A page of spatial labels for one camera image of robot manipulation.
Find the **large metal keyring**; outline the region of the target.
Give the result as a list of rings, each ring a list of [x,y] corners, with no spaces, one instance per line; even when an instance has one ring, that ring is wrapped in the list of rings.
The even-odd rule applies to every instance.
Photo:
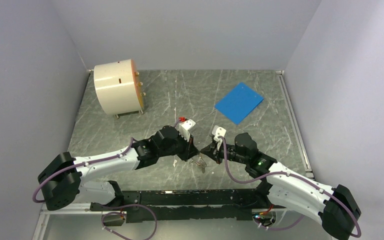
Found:
[[[204,159],[201,156],[194,156],[190,159],[190,162],[192,164],[195,164],[201,172],[204,174],[206,172],[207,163],[204,161]]]

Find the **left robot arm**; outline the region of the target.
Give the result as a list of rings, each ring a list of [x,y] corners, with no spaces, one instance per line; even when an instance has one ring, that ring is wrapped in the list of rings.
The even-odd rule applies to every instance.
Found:
[[[116,181],[96,182],[106,175],[134,171],[152,166],[162,157],[177,156],[182,161],[199,155],[194,138],[182,134],[174,126],[165,125],[154,135],[142,140],[131,138],[127,147],[113,152],[87,157],[73,157],[66,151],[57,155],[38,175],[39,187],[33,193],[35,203],[44,203],[47,210],[56,211],[74,202],[90,202],[110,210],[124,203]]]

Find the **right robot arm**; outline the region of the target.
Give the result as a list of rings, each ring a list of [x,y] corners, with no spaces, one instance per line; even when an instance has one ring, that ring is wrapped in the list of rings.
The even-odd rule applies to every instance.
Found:
[[[233,144],[216,134],[200,152],[217,164],[224,164],[236,183],[260,181],[262,189],[254,195],[258,206],[266,208],[272,204],[300,213],[319,223],[337,240],[361,237],[361,210],[346,186],[333,187],[298,174],[261,152],[247,132],[238,134]]]

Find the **blue square mat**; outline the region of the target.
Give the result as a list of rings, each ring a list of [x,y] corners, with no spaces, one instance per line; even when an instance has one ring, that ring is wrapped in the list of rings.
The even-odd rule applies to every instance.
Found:
[[[263,100],[263,96],[240,82],[214,107],[232,123],[239,125]]]

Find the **cream cylindrical drum device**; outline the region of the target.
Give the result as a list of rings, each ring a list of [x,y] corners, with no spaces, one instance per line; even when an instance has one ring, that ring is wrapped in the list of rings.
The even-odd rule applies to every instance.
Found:
[[[99,104],[107,115],[144,113],[146,94],[133,59],[96,65],[93,83]]]

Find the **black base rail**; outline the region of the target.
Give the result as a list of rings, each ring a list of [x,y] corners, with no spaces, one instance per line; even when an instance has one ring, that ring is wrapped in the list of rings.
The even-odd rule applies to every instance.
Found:
[[[92,212],[117,211],[123,206],[127,223],[152,221],[151,209],[157,220],[251,220],[254,215],[266,211],[272,204],[256,189],[208,189],[208,190],[143,190],[124,191],[123,200],[100,205],[90,204]]]

